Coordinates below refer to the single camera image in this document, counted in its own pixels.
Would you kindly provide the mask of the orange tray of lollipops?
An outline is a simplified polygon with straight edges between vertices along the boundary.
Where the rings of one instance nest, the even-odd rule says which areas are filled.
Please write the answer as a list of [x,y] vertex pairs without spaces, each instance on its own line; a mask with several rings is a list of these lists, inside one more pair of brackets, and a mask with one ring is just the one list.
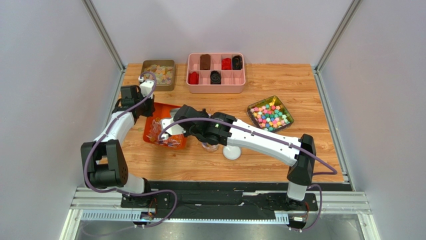
[[169,149],[184,149],[186,147],[187,138],[185,138],[182,134],[173,135],[166,140],[159,140],[159,136],[162,131],[161,120],[164,118],[170,118],[171,110],[180,108],[180,106],[155,102],[154,108],[155,111],[153,112],[153,115],[148,117],[145,121],[143,140],[146,143],[163,146]]

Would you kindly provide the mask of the bronze tin of gummy candies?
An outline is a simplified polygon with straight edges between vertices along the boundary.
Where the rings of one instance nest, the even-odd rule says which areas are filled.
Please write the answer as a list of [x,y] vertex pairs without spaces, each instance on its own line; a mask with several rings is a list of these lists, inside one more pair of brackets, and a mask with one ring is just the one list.
[[171,59],[145,60],[141,73],[151,72],[157,79],[156,91],[171,92],[176,85],[176,64]]

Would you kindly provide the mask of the green tin of star candies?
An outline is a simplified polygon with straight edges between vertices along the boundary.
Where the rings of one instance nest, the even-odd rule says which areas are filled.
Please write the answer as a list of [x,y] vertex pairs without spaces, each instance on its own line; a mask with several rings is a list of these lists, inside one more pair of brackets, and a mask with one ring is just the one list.
[[289,128],[294,123],[294,118],[276,95],[249,105],[246,114],[255,127],[272,133]]

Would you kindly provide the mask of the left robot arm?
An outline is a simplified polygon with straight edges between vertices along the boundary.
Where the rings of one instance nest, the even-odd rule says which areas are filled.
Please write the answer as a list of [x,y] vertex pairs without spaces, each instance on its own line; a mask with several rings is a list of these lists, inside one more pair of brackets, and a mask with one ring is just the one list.
[[150,191],[146,179],[129,172],[122,144],[139,117],[153,116],[155,87],[152,80],[121,87],[108,125],[93,141],[81,145],[84,182],[91,190],[127,196]]

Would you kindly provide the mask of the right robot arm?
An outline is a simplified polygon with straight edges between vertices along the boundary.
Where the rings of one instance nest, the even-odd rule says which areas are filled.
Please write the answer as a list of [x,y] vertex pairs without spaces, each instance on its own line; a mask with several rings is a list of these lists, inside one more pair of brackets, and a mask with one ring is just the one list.
[[316,147],[311,135],[289,137],[261,130],[244,121],[223,113],[207,113],[205,109],[183,105],[171,112],[171,118],[161,121],[161,137],[182,134],[195,137],[201,143],[222,145],[223,155],[236,160],[242,149],[270,156],[286,164],[287,198],[301,202],[312,184],[316,160]]

